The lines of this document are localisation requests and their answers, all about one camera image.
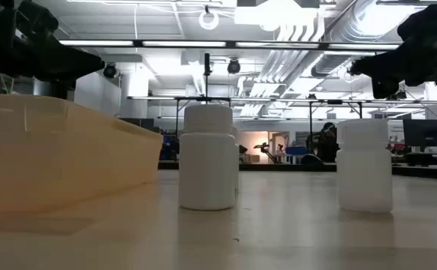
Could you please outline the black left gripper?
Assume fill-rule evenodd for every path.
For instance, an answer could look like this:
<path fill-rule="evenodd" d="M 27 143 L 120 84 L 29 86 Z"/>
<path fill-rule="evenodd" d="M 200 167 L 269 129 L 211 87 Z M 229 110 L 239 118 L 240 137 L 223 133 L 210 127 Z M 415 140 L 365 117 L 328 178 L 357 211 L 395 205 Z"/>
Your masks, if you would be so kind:
<path fill-rule="evenodd" d="M 59 21 L 46 7 L 22 0 L 12 11 L 16 31 L 14 49 L 17 61 L 23 66 L 21 74 L 44 84 L 40 95 L 67 99 L 76 79 L 104 68 L 100 56 L 54 37 Z"/>

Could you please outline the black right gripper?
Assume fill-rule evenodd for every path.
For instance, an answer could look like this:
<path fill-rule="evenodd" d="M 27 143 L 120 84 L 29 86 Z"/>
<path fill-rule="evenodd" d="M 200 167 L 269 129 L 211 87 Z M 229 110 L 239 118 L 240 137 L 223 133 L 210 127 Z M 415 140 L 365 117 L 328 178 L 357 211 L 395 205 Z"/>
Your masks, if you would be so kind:
<path fill-rule="evenodd" d="M 353 74 L 372 77 L 374 98 L 394 94 L 401 83 L 409 87 L 437 84 L 437 4 L 413 13 L 397 31 L 402 37 L 399 47 L 352 63 Z"/>

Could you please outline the white pill bottle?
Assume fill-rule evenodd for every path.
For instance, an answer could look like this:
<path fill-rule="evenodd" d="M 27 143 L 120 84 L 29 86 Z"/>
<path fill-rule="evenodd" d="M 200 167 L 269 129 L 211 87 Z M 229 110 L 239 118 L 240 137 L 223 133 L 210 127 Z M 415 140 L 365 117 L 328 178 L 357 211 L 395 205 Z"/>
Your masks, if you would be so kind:
<path fill-rule="evenodd" d="M 339 207 L 355 212 L 391 212 L 393 188 L 387 120 L 341 121 L 337 125 L 337 143 Z"/>
<path fill-rule="evenodd" d="M 236 202 L 239 154 L 233 110 L 218 104 L 188 106 L 179 138 L 179 206 L 216 211 Z"/>

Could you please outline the translucent orange plastic basket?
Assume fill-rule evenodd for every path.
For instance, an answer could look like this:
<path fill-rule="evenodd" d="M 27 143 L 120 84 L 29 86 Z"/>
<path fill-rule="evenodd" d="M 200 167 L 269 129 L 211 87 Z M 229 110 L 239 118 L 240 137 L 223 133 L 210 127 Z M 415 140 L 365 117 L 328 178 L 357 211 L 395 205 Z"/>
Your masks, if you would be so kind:
<path fill-rule="evenodd" d="M 0 94 L 0 215 L 51 212 L 153 181 L 161 135 L 54 97 Z"/>

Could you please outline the black computer monitor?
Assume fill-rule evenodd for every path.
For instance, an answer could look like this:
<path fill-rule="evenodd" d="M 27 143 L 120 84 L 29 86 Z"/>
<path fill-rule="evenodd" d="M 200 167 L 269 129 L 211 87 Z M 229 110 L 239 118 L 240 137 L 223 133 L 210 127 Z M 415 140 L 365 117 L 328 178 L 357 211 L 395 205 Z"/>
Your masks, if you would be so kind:
<path fill-rule="evenodd" d="M 404 119 L 407 147 L 437 147 L 437 119 Z"/>

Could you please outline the person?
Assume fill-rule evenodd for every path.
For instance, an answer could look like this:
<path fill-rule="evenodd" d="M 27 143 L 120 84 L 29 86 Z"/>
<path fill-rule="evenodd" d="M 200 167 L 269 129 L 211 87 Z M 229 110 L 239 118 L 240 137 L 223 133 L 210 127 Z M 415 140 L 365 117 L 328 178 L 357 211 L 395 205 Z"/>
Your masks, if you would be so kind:
<path fill-rule="evenodd" d="M 332 122 L 327 122 L 321 131 L 316 134 L 314 143 L 317 150 L 318 158 L 325 163 L 336 161 L 336 153 L 339 150 L 337 143 L 337 130 Z"/>

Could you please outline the blue plastic bin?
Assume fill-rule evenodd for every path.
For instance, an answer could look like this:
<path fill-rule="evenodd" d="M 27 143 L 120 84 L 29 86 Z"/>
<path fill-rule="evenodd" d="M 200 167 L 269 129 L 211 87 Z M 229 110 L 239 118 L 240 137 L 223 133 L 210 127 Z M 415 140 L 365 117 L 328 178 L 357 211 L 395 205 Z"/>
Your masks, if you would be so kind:
<path fill-rule="evenodd" d="M 308 153 L 309 151 L 305 146 L 289 146 L 285 149 L 286 155 L 301 156 L 307 155 Z"/>

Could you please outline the black tripod stand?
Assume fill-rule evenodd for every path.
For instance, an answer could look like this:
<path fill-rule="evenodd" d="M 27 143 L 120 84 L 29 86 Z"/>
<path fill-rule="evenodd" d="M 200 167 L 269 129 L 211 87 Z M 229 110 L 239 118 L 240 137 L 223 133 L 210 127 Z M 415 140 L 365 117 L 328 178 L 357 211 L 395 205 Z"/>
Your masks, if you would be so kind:
<path fill-rule="evenodd" d="M 210 54 L 209 53 L 205 53 L 204 54 L 204 82 L 205 82 L 205 86 L 204 86 L 204 93 L 205 93 L 205 104 L 209 103 L 209 95 L 208 95 L 208 79 L 209 79 L 209 75 L 211 74 L 211 67 L 210 67 Z"/>

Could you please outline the black overhead crossbar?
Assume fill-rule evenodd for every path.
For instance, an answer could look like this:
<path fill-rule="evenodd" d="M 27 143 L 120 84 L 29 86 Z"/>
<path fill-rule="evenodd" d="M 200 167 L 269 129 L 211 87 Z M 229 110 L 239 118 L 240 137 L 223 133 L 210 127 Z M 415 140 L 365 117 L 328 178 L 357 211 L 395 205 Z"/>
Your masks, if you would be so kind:
<path fill-rule="evenodd" d="M 386 52 L 398 43 L 332 43 L 314 41 L 241 41 L 241 40 L 61 40 L 70 47 L 229 49 L 229 50 L 320 50 Z"/>

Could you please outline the silver ventilation duct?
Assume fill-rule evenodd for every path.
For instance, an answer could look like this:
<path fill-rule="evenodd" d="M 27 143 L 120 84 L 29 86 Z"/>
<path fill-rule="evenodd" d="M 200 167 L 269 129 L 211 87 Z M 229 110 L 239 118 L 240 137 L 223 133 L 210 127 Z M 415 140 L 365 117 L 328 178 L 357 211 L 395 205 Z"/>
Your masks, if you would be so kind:
<path fill-rule="evenodd" d="M 329 43 L 376 42 L 396 28 L 414 8 L 410 5 L 383 5 L 381 0 L 355 0 L 331 26 L 327 27 L 322 41 Z M 310 65 L 313 77 L 327 77 L 348 62 L 349 55 L 327 55 L 311 52 L 316 59 Z"/>

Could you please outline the black aluminium table frame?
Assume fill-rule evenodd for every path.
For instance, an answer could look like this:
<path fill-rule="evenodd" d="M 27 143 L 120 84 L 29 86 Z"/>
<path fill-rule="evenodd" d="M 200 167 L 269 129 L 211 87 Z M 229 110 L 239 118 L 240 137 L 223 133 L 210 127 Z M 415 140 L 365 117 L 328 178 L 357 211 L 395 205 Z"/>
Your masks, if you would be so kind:
<path fill-rule="evenodd" d="M 197 170 L 212 170 L 213 172 L 221 172 L 226 169 L 240 171 L 255 171 L 255 172 L 311 172 L 311 173 L 334 173 L 336 165 L 333 164 L 315 164 L 315 165 L 292 165 L 292 164 L 259 164 L 259 163 L 239 163 L 237 162 L 197 162 L 192 165 L 186 165 L 186 169 Z M 387 173 L 392 176 L 406 176 L 424 179 L 437 179 L 437 168 L 430 167 L 412 167 L 412 166 L 347 166 L 347 170 L 356 173 L 360 176 L 371 176 L 373 173 Z"/>

